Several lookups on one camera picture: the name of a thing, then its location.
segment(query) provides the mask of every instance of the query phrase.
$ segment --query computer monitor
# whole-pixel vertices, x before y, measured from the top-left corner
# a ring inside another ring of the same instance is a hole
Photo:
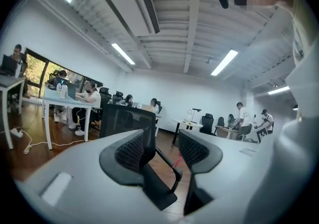
[[[1,70],[7,72],[8,74],[14,75],[17,63],[18,62],[16,60],[12,59],[9,56],[4,55],[2,60]]]
[[[68,82],[66,84],[66,86],[68,86],[68,95],[69,95],[69,97],[75,100],[75,92],[76,92],[75,84]]]

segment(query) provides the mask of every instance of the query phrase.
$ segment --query white desk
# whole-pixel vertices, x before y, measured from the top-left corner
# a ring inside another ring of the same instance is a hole
[[[174,119],[172,118],[171,120],[177,122],[177,126],[176,126],[176,130],[175,130],[175,135],[174,135],[174,139],[173,139],[173,142],[172,144],[176,147],[178,147],[178,145],[176,144],[176,137],[177,137],[177,134],[178,134],[178,130],[179,130],[179,125],[182,124],[182,125],[186,125],[186,129],[190,129],[192,130],[193,127],[203,127],[202,124],[198,124],[198,123],[194,123],[194,122],[190,122],[190,121],[185,121],[185,120],[179,120],[179,119]]]
[[[9,149],[13,149],[13,144],[10,135],[8,114],[7,114],[7,96],[8,91],[15,86],[21,84],[19,94],[19,114],[22,112],[22,92],[24,86],[25,77],[15,78],[13,76],[0,75],[0,91],[2,91],[2,118],[6,141],[8,142]]]
[[[70,108],[86,108],[86,118],[85,118],[85,134],[84,141],[88,141],[88,133],[89,133],[89,123],[90,123],[90,114],[92,104],[83,103],[73,98],[66,96],[65,99],[61,99],[59,94],[56,91],[50,90],[48,88],[44,89],[44,96],[42,101],[42,109],[44,110],[44,123],[45,123],[45,134],[46,140],[48,142],[49,150],[52,149],[51,138],[50,138],[50,129],[49,129],[49,105],[57,105],[57,106],[66,106]]]
[[[227,139],[236,139],[234,135],[238,134],[237,130],[231,130],[223,126],[215,126],[217,128],[217,136]]]

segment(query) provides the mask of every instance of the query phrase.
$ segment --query cable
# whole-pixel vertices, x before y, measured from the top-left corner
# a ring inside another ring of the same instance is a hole
[[[39,142],[39,143],[31,144],[32,143],[32,137],[27,132],[25,132],[23,130],[21,130],[21,132],[25,133],[30,138],[30,142],[29,142],[28,146],[24,149],[24,154],[28,154],[30,149],[33,146],[36,146],[36,145],[39,145],[39,144],[42,144],[42,143],[48,143],[48,142]],[[70,144],[75,143],[75,142],[84,142],[84,141],[83,140],[79,140],[79,141],[74,141],[74,142],[67,143],[67,144],[57,144],[57,143],[52,142],[51,144],[54,144],[54,145],[57,145],[57,146],[66,146],[66,145],[70,145]]]

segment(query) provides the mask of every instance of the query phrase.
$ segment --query woman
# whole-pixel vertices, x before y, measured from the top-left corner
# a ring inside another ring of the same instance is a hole
[[[132,95],[127,95],[126,98],[124,98],[123,100],[119,101],[120,105],[125,105],[128,107],[131,107],[133,104],[133,97]]]
[[[76,93],[76,99],[88,103],[92,103],[94,108],[99,108],[101,105],[101,96],[100,93],[95,88],[94,82],[88,82],[85,84],[85,92],[84,93]],[[95,116],[97,113],[96,110],[92,109],[90,115]],[[85,117],[86,117],[86,109],[85,108],[73,108],[72,110],[72,120],[73,122],[70,123],[69,129],[75,129],[78,116],[80,120],[81,129],[75,131],[77,136],[84,136],[85,132]]]
[[[229,128],[235,121],[234,115],[230,114],[228,116],[228,121],[226,121],[225,127]]]
[[[152,99],[151,100],[151,107],[153,107],[153,112],[155,114],[158,114],[159,113],[159,106],[157,104],[158,100],[157,99]]]

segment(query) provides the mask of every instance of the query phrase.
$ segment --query water bottle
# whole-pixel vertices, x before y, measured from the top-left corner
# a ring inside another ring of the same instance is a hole
[[[60,91],[60,98],[65,99],[67,94],[68,94],[68,86],[62,85],[61,91]]]
[[[19,59],[18,63],[16,64],[16,69],[15,69],[15,75],[14,77],[18,78],[20,71],[21,71],[21,66],[22,66],[22,61]]]
[[[60,94],[60,91],[61,91],[61,84],[58,83],[58,85],[56,86],[56,92]]]

